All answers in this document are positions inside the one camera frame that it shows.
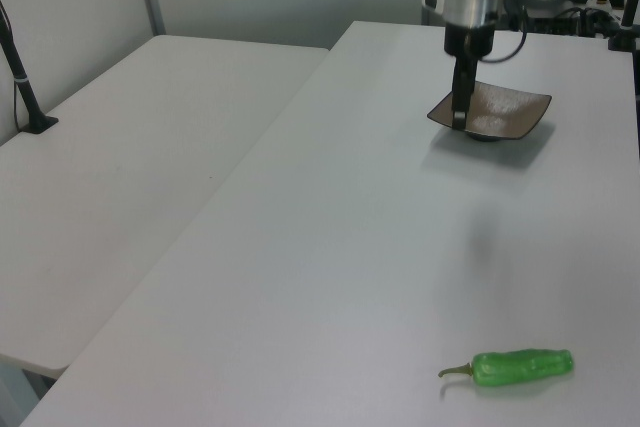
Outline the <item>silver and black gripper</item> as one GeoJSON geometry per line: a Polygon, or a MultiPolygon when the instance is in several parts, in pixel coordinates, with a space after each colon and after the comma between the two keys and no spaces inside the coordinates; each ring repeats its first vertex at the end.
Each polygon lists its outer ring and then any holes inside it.
{"type": "Polygon", "coordinates": [[[501,0],[422,0],[445,23],[444,50],[456,59],[452,80],[452,128],[465,130],[479,59],[493,49],[501,0]]]}

